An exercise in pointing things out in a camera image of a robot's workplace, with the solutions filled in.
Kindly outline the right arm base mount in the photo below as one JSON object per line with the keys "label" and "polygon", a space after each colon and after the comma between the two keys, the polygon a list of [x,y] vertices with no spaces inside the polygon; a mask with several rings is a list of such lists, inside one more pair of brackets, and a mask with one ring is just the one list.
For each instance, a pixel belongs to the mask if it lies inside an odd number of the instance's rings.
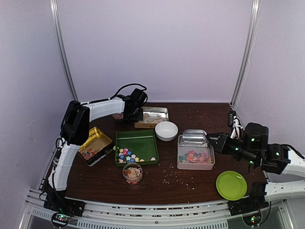
{"label": "right arm base mount", "polygon": [[251,227],[261,226],[269,217],[272,202],[265,201],[263,196],[248,196],[236,201],[228,201],[231,216],[242,216],[245,225]]}

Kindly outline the cream tin of popsicle candies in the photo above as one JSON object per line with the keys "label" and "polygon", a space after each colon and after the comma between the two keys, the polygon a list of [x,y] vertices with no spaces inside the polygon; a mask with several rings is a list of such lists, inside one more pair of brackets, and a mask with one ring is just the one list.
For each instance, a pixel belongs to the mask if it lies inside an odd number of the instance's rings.
{"label": "cream tin of popsicle candies", "polygon": [[142,108],[143,120],[135,122],[135,128],[154,129],[155,126],[163,121],[169,121],[168,109],[166,107],[148,107]]}

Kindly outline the pink tin of star candies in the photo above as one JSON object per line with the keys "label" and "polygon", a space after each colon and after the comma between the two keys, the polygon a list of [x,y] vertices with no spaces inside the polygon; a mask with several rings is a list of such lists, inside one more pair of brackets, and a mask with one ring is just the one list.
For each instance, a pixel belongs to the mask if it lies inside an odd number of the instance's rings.
{"label": "pink tin of star candies", "polygon": [[215,165],[214,148],[208,143],[186,143],[178,137],[177,168],[185,170],[212,170]]}

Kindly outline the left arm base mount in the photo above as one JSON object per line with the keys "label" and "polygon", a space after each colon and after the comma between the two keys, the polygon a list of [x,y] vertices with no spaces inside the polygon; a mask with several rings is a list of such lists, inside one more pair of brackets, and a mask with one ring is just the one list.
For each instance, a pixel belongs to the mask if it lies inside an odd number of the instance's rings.
{"label": "left arm base mount", "polygon": [[79,200],[72,200],[64,198],[59,200],[57,198],[51,199],[47,197],[44,201],[43,207],[52,210],[51,223],[56,228],[66,227],[74,217],[81,217],[85,208],[85,203]]}

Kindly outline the green tray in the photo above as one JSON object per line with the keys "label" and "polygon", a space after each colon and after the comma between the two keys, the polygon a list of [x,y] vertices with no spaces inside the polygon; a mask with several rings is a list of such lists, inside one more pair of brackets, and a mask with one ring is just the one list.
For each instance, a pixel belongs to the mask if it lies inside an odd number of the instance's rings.
{"label": "green tray", "polygon": [[141,166],[159,163],[156,136],[153,130],[116,133],[116,166],[123,167],[129,162],[135,162]]}

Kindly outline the clear plastic jar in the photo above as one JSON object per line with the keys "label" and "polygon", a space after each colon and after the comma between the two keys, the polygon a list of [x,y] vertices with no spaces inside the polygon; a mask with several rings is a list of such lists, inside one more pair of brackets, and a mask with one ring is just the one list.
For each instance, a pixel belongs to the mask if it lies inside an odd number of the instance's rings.
{"label": "clear plastic jar", "polygon": [[128,163],[123,167],[122,175],[130,185],[138,185],[143,177],[142,167],[134,162]]}

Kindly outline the metal scoop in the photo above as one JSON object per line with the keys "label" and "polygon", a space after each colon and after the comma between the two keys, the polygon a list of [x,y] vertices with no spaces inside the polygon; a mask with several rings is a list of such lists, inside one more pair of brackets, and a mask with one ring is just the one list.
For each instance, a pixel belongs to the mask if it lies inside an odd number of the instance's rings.
{"label": "metal scoop", "polygon": [[187,129],[183,131],[182,137],[185,143],[189,144],[205,144],[207,133],[202,129]]}

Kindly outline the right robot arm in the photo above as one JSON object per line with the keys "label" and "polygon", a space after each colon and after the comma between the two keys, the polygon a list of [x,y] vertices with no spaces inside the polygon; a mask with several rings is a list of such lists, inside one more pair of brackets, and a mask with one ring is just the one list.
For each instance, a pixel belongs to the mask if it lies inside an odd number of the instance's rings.
{"label": "right robot arm", "polygon": [[[231,155],[237,161],[247,161],[254,168],[277,175],[305,176],[305,157],[289,144],[269,144],[269,129],[257,123],[248,123],[241,140],[220,132],[207,134],[207,141],[220,154]],[[259,183],[251,187],[250,196],[244,200],[247,210],[255,210],[266,202],[301,198],[305,195],[305,181]]]}

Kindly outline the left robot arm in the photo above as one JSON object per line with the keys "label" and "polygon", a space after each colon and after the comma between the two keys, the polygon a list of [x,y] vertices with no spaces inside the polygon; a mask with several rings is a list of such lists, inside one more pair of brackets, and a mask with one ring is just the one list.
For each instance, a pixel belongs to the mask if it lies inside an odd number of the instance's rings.
{"label": "left robot arm", "polygon": [[72,100],[61,123],[60,137],[56,140],[57,151],[53,158],[51,174],[44,191],[50,197],[50,204],[58,212],[64,212],[68,200],[59,193],[65,191],[67,179],[74,158],[89,137],[90,122],[96,119],[114,116],[118,121],[142,120],[142,107],[148,100],[147,88],[139,83],[130,95],[116,92],[106,99],[80,103]]}

